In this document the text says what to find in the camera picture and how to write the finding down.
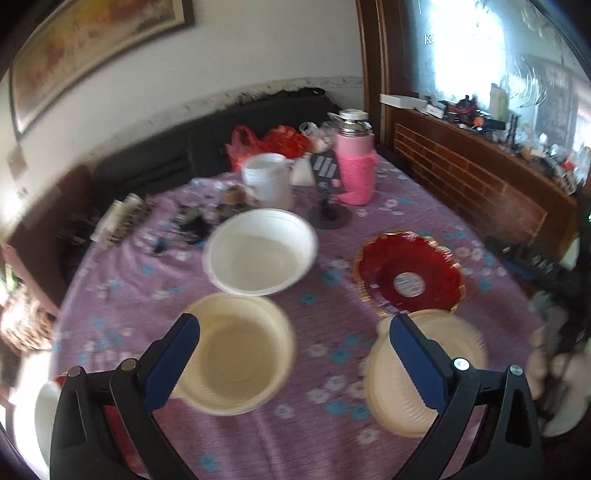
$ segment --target table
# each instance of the table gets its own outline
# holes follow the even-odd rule
[[[181,203],[213,206],[236,179],[196,180],[154,198],[155,210],[113,249],[94,246],[70,287],[56,321],[53,373],[73,365],[87,372],[112,369],[139,356],[162,337],[190,303],[214,293],[202,270],[201,247],[170,232]],[[312,188],[295,189],[300,215],[317,203]],[[310,273],[271,299],[289,315],[298,341],[294,371],[268,404],[235,417],[200,413],[174,398],[154,416],[199,478],[390,479],[418,445],[380,428],[363,399],[364,360],[376,339],[378,317],[360,300],[350,265],[364,242],[380,232],[431,235],[457,256],[466,274],[467,299],[457,314],[484,336],[491,368],[525,365],[528,339],[541,324],[527,299],[448,208],[382,160],[369,205],[350,207],[352,223],[317,230],[320,253]],[[158,237],[169,248],[151,251]],[[461,465],[477,416],[448,471]]]

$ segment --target wooden cabinet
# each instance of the wooden cabinet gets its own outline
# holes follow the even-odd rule
[[[385,106],[388,132],[414,178],[483,238],[535,242],[561,258],[576,234],[576,201],[525,160],[454,125]]]

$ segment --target pink thermos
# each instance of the pink thermos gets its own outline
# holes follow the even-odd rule
[[[350,205],[365,205],[374,193],[378,164],[374,133],[367,122],[369,115],[348,109],[341,110],[338,115],[329,113],[329,116],[337,126],[335,152],[346,190],[339,195],[339,200]]]

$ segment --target bottle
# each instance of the bottle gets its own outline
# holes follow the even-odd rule
[[[507,92],[496,83],[491,83],[491,105],[488,112],[494,119],[506,122],[508,109],[509,96]]]

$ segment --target blue gripper pad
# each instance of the blue gripper pad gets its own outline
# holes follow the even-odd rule
[[[164,407],[199,342],[199,322],[190,317],[145,379],[144,406],[148,412]]]
[[[399,317],[394,317],[390,322],[390,344],[425,405],[439,413],[443,412],[447,406],[445,379],[440,375],[428,353]]]

